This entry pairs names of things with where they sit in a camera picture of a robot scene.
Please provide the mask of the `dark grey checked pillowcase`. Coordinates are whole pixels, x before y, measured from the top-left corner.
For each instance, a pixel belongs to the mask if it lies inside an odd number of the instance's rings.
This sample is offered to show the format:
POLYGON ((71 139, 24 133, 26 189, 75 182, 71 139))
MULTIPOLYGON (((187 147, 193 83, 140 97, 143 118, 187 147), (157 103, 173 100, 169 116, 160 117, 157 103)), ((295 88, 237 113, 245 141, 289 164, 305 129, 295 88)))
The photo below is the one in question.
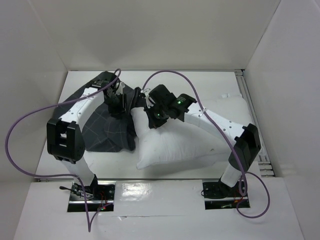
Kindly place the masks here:
POLYGON ((109 114, 102 91, 82 86, 55 108, 52 118, 66 123, 75 121, 81 128, 85 150, 88 152, 133 151, 137 135, 130 109, 136 104, 142 107, 143 102, 138 100, 140 88, 125 86, 123 92, 127 101, 123 117, 112 117, 109 114))

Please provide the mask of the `white pillow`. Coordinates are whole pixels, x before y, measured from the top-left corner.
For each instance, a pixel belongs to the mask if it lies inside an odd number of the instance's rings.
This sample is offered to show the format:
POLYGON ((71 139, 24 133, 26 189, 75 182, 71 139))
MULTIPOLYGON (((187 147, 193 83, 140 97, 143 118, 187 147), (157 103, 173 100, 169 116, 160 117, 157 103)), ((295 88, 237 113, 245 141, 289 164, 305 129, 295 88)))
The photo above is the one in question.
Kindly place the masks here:
POLYGON ((231 149, 220 134, 211 135, 192 124, 169 119, 159 128, 149 128, 143 107, 132 108, 138 138, 138 170, 180 172, 227 162, 231 149))

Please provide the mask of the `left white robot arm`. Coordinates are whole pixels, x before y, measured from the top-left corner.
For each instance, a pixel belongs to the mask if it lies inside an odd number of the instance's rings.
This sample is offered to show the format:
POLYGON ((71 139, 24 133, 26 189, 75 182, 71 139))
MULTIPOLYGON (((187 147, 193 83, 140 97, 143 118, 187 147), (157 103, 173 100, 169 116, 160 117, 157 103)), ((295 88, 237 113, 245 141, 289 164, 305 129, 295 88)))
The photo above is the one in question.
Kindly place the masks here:
POLYGON ((67 168, 75 183, 81 186, 81 194, 88 200, 97 197, 100 187, 84 157, 82 130, 102 104, 114 118, 126 113, 127 96, 123 92, 125 85, 119 79, 120 73, 119 69, 115 73, 105 71, 90 80, 80 99, 72 101, 73 105, 66 113, 51 118, 46 124, 48 153, 67 168))

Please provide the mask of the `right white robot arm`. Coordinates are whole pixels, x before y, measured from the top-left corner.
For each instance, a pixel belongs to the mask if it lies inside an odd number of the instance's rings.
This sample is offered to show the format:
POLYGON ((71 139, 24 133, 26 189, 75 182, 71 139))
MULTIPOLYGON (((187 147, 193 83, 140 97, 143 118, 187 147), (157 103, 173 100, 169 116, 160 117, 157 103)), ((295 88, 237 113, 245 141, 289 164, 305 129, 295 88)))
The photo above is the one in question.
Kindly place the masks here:
POLYGON ((198 99, 185 93, 175 96, 163 84, 154 89, 143 89, 141 94, 146 101, 144 111, 151 129, 161 127, 168 119, 179 120, 222 137, 232 147, 228 165, 218 184, 220 194, 230 196, 262 148, 258 128, 251 123, 241 125, 228 120, 204 108, 198 99))

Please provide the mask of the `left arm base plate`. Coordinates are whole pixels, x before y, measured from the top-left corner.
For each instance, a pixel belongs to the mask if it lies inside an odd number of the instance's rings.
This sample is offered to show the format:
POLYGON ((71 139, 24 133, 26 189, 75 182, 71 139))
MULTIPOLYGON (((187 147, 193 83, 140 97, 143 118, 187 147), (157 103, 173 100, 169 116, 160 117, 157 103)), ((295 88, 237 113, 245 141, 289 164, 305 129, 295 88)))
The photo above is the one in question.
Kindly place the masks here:
MULTIPOLYGON (((80 213, 85 212, 84 193, 80 185, 73 183, 70 188, 67 212, 80 213)), ((114 211, 115 199, 115 183, 99 184, 95 193, 85 190, 88 212, 96 212, 100 209, 101 212, 114 211)))

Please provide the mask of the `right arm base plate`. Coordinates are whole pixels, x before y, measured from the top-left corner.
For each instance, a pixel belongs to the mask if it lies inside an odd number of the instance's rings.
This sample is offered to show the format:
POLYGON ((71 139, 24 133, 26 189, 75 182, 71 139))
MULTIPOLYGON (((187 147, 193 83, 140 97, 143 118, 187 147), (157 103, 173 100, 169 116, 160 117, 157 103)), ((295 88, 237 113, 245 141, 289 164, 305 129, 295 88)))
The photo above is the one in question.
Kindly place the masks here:
POLYGON ((250 208, 248 195, 242 196, 239 192, 239 183, 229 187, 220 181, 204 181, 201 196, 204 198, 206 210, 225 210, 250 208))

